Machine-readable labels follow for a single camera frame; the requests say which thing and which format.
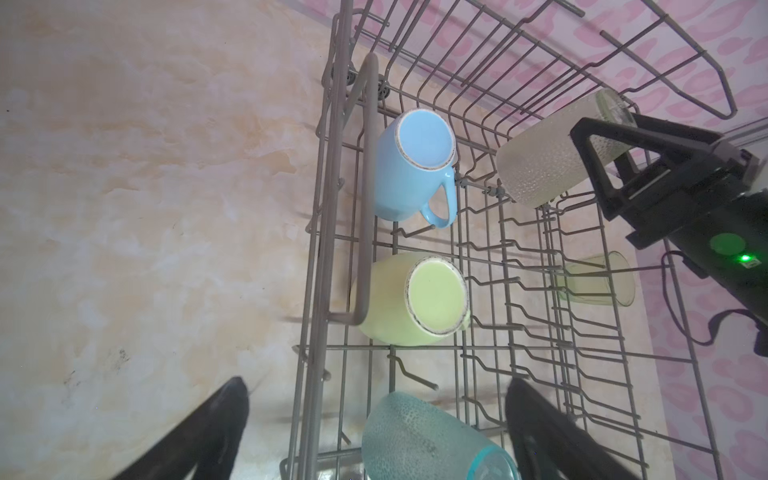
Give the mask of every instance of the black cable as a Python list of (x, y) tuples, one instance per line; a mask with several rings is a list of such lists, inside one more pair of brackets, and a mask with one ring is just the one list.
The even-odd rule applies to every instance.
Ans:
[(672, 310), (670, 297), (667, 294), (667, 264), (665, 260), (667, 259), (667, 257), (671, 255), (677, 255), (679, 257), (683, 257), (683, 259), (687, 258), (685, 254), (679, 250), (670, 250), (668, 252), (665, 252), (664, 255), (661, 256), (661, 292), (664, 295), (664, 302), (667, 304), (667, 309), (669, 310), (670, 315), (672, 316), (672, 321), (674, 322), (674, 325), (677, 327), (678, 330), (680, 330), (680, 333), (682, 333), (685, 338), (689, 339), (693, 343), (696, 343), (697, 345), (701, 345), (701, 346), (712, 345), (715, 342), (715, 337), (717, 337), (717, 333), (720, 331), (720, 324), (731, 313), (739, 313), (740, 315), (749, 317), (752, 320), (754, 320), (758, 324), (758, 326), (760, 326), (760, 321), (749, 310), (732, 309), (732, 310), (723, 310), (722, 312), (716, 313), (712, 318), (710, 318), (710, 321), (707, 323), (707, 329), (710, 331), (711, 338), (706, 342), (701, 342), (699, 340), (696, 340), (692, 336), (685, 333), (685, 329), (683, 328), (682, 324), (680, 324), (680, 320), (677, 319), (677, 316), (675, 316), (674, 311)]

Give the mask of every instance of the cup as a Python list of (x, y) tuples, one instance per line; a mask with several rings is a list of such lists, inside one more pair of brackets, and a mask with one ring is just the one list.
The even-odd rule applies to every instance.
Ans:
[[(597, 264), (598, 266), (585, 265), (583, 263), (568, 262), (565, 271), (571, 275), (580, 273), (606, 273), (605, 256), (601, 253), (594, 257), (581, 259), (582, 262)], [(611, 270), (626, 270), (630, 268), (624, 255), (618, 252), (608, 254), (608, 264)], [(632, 272), (612, 273), (616, 301), (621, 306), (630, 306), (634, 302), (634, 275)], [(607, 276), (562, 276), (555, 278), (557, 286), (567, 287), (569, 291), (558, 291), (558, 296), (563, 299), (571, 299), (571, 302), (589, 303), (591, 305), (613, 305), (611, 299), (611, 286)]]
[[(448, 227), (456, 218), (454, 153), (453, 131), (434, 111), (419, 108), (397, 117), (376, 145), (376, 215), (399, 222), (421, 212), (435, 227)], [(440, 187), (448, 201), (447, 219), (429, 208)]]
[[(573, 141), (571, 129), (584, 117), (636, 127), (618, 93), (598, 90), (566, 105), (498, 149), (496, 167), (504, 188), (520, 204), (536, 208), (586, 180), (587, 170)], [(631, 147), (619, 141), (592, 137), (603, 165)]]
[(380, 342), (428, 345), (469, 325), (466, 282), (453, 263), (434, 253), (401, 253), (374, 263), (370, 292), (359, 328)]
[(402, 392), (379, 402), (362, 433), (374, 480), (518, 480), (509, 454), (456, 417)]

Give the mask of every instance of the dishwasher rack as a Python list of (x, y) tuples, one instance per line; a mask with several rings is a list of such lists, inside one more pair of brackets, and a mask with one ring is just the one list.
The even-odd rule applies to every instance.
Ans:
[[(319, 462), (330, 465), (329, 472), (332, 473), (329, 475), (331, 476), (324, 478), (339, 478), (342, 462), (359, 457), (360, 448), (342, 448), (343, 444), (349, 445), (343, 426), (348, 353), (355, 351), (368, 353), (367, 412), (371, 408), (373, 375), (371, 362), (374, 353), (386, 353), (386, 358), (389, 360), (390, 392), (396, 389), (397, 371), (407, 379), (425, 387), (437, 388), (430, 379), (409, 371), (407, 362), (403, 360), (402, 354), (399, 355), (399, 352), (408, 350), (452, 352), (455, 368), (455, 414), (459, 419), (482, 430), (489, 437), (496, 437), (502, 446), (505, 442), (505, 424), (502, 417), (501, 398), (508, 382), (504, 378), (517, 376), (535, 382), (544, 389), (550, 389), (556, 406), (562, 412), (569, 414), (582, 428), (589, 431), (590, 427), (599, 425), (634, 438), (633, 445), (636, 445), (636, 448), (633, 447), (632, 452), (619, 452), (609, 445), (606, 445), (606, 449), (625, 462), (636, 465), (643, 479), (648, 478), (647, 470), (650, 467), (644, 455), (644, 439), (651, 437), (711, 455), (717, 477), (723, 477), (696, 352), (691, 341), (688, 340), (687, 344), (690, 354), (687, 358), (634, 352), (631, 339), (625, 338), (622, 334), (620, 309), (615, 296), (611, 321), (601, 323), (592, 319), (579, 318), (574, 314), (570, 300), (566, 296), (558, 295), (560, 293), (558, 291), (563, 290), (563, 287), (556, 285), (555, 275), (565, 275), (562, 269), (564, 261), (577, 261), (571, 254), (566, 253), (566, 244), (572, 244), (569, 243), (570, 239), (588, 234), (597, 235), (596, 238), (600, 239), (598, 245), (607, 258), (604, 219), (595, 204), (592, 192), (566, 192), (549, 204), (536, 209), (535, 218), (521, 220), (510, 214), (514, 211), (515, 201), (505, 192), (494, 164), (496, 149), (514, 136), (513, 134), (519, 131), (519, 128), (524, 128), (531, 121), (543, 118), (550, 111), (548, 108), (551, 109), (553, 103), (563, 98), (566, 92), (575, 95), (575, 98), (570, 101), (576, 101), (597, 88), (610, 86), (591, 71), (618, 55), (629, 57), (636, 66), (650, 74), (650, 78), (643, 84), (619, 91), (620, 96), (637, 113), (640, 113), (640, 109), (626, 94), (643, 91), (657, 82), (669, 87), (685, 101), (719, 118), (731, 118), (736, 113), (733, 95), (722, 68), (658, 5), (651, 0), (642, 1), (657, 20), (623, 43), (606, 31), (602, 31), (600, 35), (615, 49), (600, 61), (593, 61), (586, 65), (578, 65), (569, 60), (523, 29), (550, 8), (565, 8), (573, 15), (584, 16), (582, 10), (565, 0), (543, 0), (541, 6), (532, 14), (516, 23), (477, 0), (452, 0), (450, 6), (445, 6), (447, 12), (439, 11), (435, 27), (426, 42), (422, 42), (423, 45), (412, 45), (411, 40), (414, 38), (414, 31), (419, 27), (419, 19), (430, 8), (429, 0), (414, 0), (410, 5), (403, 2), (400, 6), (405, 10), (405, 14), (401, 18), (396, 18), (397, 15), (394, 14), (399, 0), (385, 0), (386, 5), (383, 9), (386, 12), (385, 15), (374, 15), (371, 12), (373, 0), (368, 0), (364, 8), (354, 8), (352, 0), (341, 1), (340, 12), (333, 18), (328, 61), (322, 77), (325, 92), (322, 114), (316, 131), (319, 137), (319, 148), (314, 210), (306, 228), (306, 232), (310, 235), (310, 254), (303, 321), (300, 344), (293, 347), (299, 355), (293, 421), (288, 456), (280, 463), (280, 473), (284, 479), (315, 479), (318, 475)], [(438, 33), (447, 25), (457, 7), (465, 8), (466, 5), (474, 8), (475, 16), (470, 18), (463, 30), (452, 38), (448, 51), (438, 61), (429, 60), (425, 53), (433, 45)], [(354, 27), (353, 18), (358, 18)], [(487, 28), (491, 33), (472, 51), (469, 59), (473, 60), (468, 59), (458, 67), (446, 61), (462, 38), (470, 35), (472, 29), (476, 30), (481, 24), (478, 22), (480, 19), (485, 22), (482, 27)], [(640, 39), (661, 26), (671, 29), (694, 51), (690, 58), (663, 72), (656, 70), (631, 48), (633, 45), (637, 46)], [(483, 84), (483, 82), (487, 83), (482, 79), (487, 78), (484, 75), (489, 68), (521, 39), (532, 46), (520, 55), (519, 59), (497, 80), (489, 86)], [(361, 45), (369, 45), (369, 53), (361, 68), (356, 70), (351, 58), (359, 41)], [(389, 63), (383, 74), (379, 73), (379, 62), (375, 52), (389, 56)], [(504, 84), (503, 81), (510, 78), (511, 73), (516, 74), (522, 68), (522, 62), (526, 57), (534, 54), (549, 55), (551, 61), (512, 95), (500, 93), (498, 86)], [(721, 111), (695, 98), (678, 88), (668, 78), (675, 71), (697, 59), (706, 61), (719, 75), (724, 98), (728, 103), (727, 111)], [(408, 68), (399, 84), (391, 79), (391, 68), (396, 62)], [(407, 85), (409, 81), (412, 83), (415, 76), (411, 75), (415, 69), (418, 69), (417, 72), (424, 77), (418, 90)], [(562, 73), (557, 74), (556, 77), (551, 75), (549, 77), (551, 80), (546, 82), (543, 88), (537, 88), (530, 93), (530, 84), (546, 71), (562, 71)], [(348, 75), (344, 78), (342, 74), (334, 75), (334, 72), (348, 72)], [(429, 81), (437, 81), (444, 85), (434, 99), (427, 98), (427, 95), (422, 92)], [(452, 101), (439, 101), (438, 97), (441, 95), (448, 96), (448, 100)], [(472, 120), (467, 115), (469, 107), (463, 112), (458, 108), (454, 109), (455, 100), (459, 98), (468, 98), (472, 101), (470, 107), (478, 106), (489, 113), (482, 121)], [(431, 108), (447, 118), (455, 132), (458, 145), (462, 147), (457, 149), (458, 161), (455, 164), (458, 216), (456, 222), (448, 229), (449, 250), (424, 249), (419, 246), (420, 244), (412, 242), (420, 235), (432, 231), (434, 229), (432, 226), (406, 231), (394, 223), (391, 231), (386, 229), (389, 237), (384, 240), (380, 238), (379, 233), (384, 228), (385, 222), (373, 216), (372, 194), (369, 186), (373, 182), (373, 165), (376, 161), (375, 142), (378, 135), (376, 122), (383, 118), (386, 126), (406, 109), (406, 101), (409, 103), (414, 101), (421, 108)], [(359, 131), (356, 143), (344, 141), (344, 128), (360, 105), (363, 109), (363, 127)], [(345, 180), (348, 180), (348, 178), (342, 179), (339, 174), (343, 153), (352, 155), (355, 159), (352, 226), (349, 235), (337, 231), (339, 190)], [(649, 154), (645, 152), (644, 155), (648, 162)], [(472, 166), (461, 172), (460, 164), (467, 165), (469, 162)], [(361, 183), (359, 195), (358, 182)], [(470, 198), (476, 198), (477, 194), (482, 196), (482, 203), (479, 205), (472, 204), (473, 202), (470, 201)], [(566, 221), (568, 216), (577, 211), (586, 211), (584, 209), (591, 209), (594, 224), (569, 230)], [(478, 219), (485, 220), (485, 228), (482, 231), (473, 231), (471, 225), (477, 224)], [(360, 230), (358, 236), (355, 236), (356, 224)], [(523, 239), (526, 237), (538, 238), (538, 244), (531, 246), (524, 243)], [(350, 277), (354, 264), (352, 252), (355, 247), (359, 250), (356, 256), (356, 278), (359, 288), (356, 291), (355, 308), (352, 312), (349, 311), (350, 285), (347, 286), (346, 311), (330, 311), (334, 251), (341, 243), (349, 244), (347, 269)], [(349, 344), (349, 327), (359, 325), (366, 316), (371, 263), (375, 260), (376, 248), (382, 247), (391, 250), (392, 254), (398, 251), (434, 251), (451, 258), (466, 275), (471, 301), (473, 290), (476, 293), (488, 294), (492, 305), (491, 318), (480, 318), (475, 313), (475, 307), (478, 305), (474, 305), (472, 328), (456, 333), (453, 336), (452, 345), (405, 348), (375, 345), (373, 341), (368, 344)], [(527, 256), (520, 260), (520, 253)], [(621, 271), (660, 268), (661, 266), (651, 266)], [(682, 312), (683, 324), (688, 329), (674, 265), (669, 269)], [(532, 286), (531, 279), (534, 277), (531, 275), (537, 276), (535, 280), (537, 286)], [(607, 276), (613, 291), (611, 275)], [(531, 314), (530, 305), (513, 301), (515, 299), (511, 294), (513, 287), (524, 290), (527, 295), (525, 298), (536, 298), (537, 302), (544, 305), (542, 312), (545, 311), (545, 313)], [(503, 293), (497, 294), (499, 289), (503, 289)], [(504, 307), (505, 314), (501, 319), (496, 318), (498, 315), (495, 314), (497, 310), (494, 310), (494, 304)], [(329, 323), (340, 323), (345, 326), (343, 344), (328, 343)], [(593, 327), (600, 332), (594, 333), (594, 330), (590, 330), (591, 333), (586, 333), (587, 328)], [(475, 332), (478, 333), (477, 338), (480, 337), (479, 333), (490, 333), (492, 344), (476, 342)], [(587, 342), (589, 339), (599, 339), (602, 342), (601, 348), (590, 347)], [(326, 370), (326, 353), (329, 351), (343, 352), (341, 372)], [(489, 352), (493, 355), (492, 364), (488, 357), (485, 357), (485, 361), (481, 358), (481, 353)], [(546, 365), (551, 370), (551, 380), (544, 379), (534, 373), (531, 368), (521, 365), (516, 359), (516, 353), (526, 355), (529, 362)], [(632, 378), (627, 367), (632, 359), (678, 362), (692, 369), (700, 394), (709, 445), (694, 444), (641, 427), (640, 416), (636, 409), (635, 392), (632, 389)], [(623, 378), (619, 380), (602, 378), (600, 369), (597, 371), (593, 369), (587, 373), (587, 367), (584, 364), (588, 361), (598, 362), (598, 365), (599, 362), (621, 365)], [(494, 413), (485, 408), (484, 401), (478, 398), (477, 385), (480, 372), (495, 376), (496, 397), (499, 404), (498, 417), (494, 417)], [(336, 381), (341, 385), (336, 449), (320, 452), (323, 385)], [(619, 408), (609, 402), (598, 400), (582, 386), (588, 381), (604, 382), (623, 389), (623, 395), (628, 400), (629, 407)], [(590, 409), (598, 406), (617, 412), (623, 420), (590, 412)]]

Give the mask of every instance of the rack handle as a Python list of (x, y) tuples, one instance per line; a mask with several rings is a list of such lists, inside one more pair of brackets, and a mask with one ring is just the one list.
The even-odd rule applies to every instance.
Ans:
[(360, 68), (352, 91), (344, 104), (343, 126), (349, 120), (360, 94), (365, 88), (362, 127), (365, 129), (362, 151), (362, 222), (360, 224), (359, 257), (357, 260), (357, 291), (355, 309), (352, 312), (329, 312), (328, 320), (345, 325), (359, 325), (368, 315), (371, 292), (371, 267), (373, 264), (373, 192), (376, 174), (376, 113), (379, 95), (379, 58), (368, 53)]

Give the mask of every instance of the wire basket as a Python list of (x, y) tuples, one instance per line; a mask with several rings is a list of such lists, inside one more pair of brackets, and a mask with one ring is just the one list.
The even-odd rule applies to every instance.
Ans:
[[(618, 55), (648, 73), (641, 84), (617, 88), (638, 113), (631, 95), (660, 82), (711, 114), (732, 117), (736, 108), (720, 66), (651, 0), (643, 3), (656, 18), (652, 23), (623, 42), (602, 31), (614, 49), (582, 65), (524, 29), (552, 8), (566, 8), (577, 20), (584, 16), (565, 1), (545, 0), (518, 22), (476, 0), (454, 0), (436, 12), (429, 0), (388, 0), (379, 6), (381, 15), (372, 12), (373, 3), (354, 8), (351, 0), (343, 0), (331, 28), (283, 478), (365, 475), (362, 425), (378, 399), (395, 389), (431, 401), (511, 450), (502, 410), (512, 376), (533, 382), (643, 479), (674, 477), (670, 444), (704, 452), (722, 478), (690, 340), (687, 358), (654, 355), (641, 299), (625, 308), (612, 293), (610, 306), (585, 306), (572, 303), (556, 282), (566, 263), (596, 253), (607, 258), (612, 250), (632, 257), (624, 272), (636, 278), (638, 270), (660, 267), (637, 267), (624, 240), (631, 230), (620, 220), (604, 222), (588, 182), (532, 210), (505, 192), (495, 167), (496, 149), (519, 131), (610, 87), (601, 68)], [(425, 14), (435, 16), (434, 26), (419, 32)], [(435, 40), (447, 28), (454, 29), (447, 36), (451, 41), (437, 48)], [(656, 28), (666, 28), (688, 45), (691, 57), (659, 72), (637, 55), (633, 47)], [(469, 35), (478, 37), (477, 46), (457, 65), (453, 53), (464, 48), (462, 40)], [(722, 105), (695, 98), (670, 79), (694, 61), (705, 61), (719, 75)], [(526, 68), (530, 74), (520, 80), (517, 73)], [(443, 116), (458, 144), (458, 216), (443, 230), (419, 216), (394, 224), (373, 216), (371, 146), (386, 125), (415, 107)], [(438, 213), (444, 208), (432, 204)], [(354, 328), (366, 314), (371, 262), (404, 251), (429, 251), (454, 261), (468, 282), (471, 328), (435, 345), (407, 348), (375, 343)], [(674, 266), (670, 270), (681, 300)], [(355, 278), (359, 288), (353, 303)], [(614, 292), (610, 274), (607, 279)], [(683, 364), (695, 376), (709, 445), (667, 434), (656, 362)]]

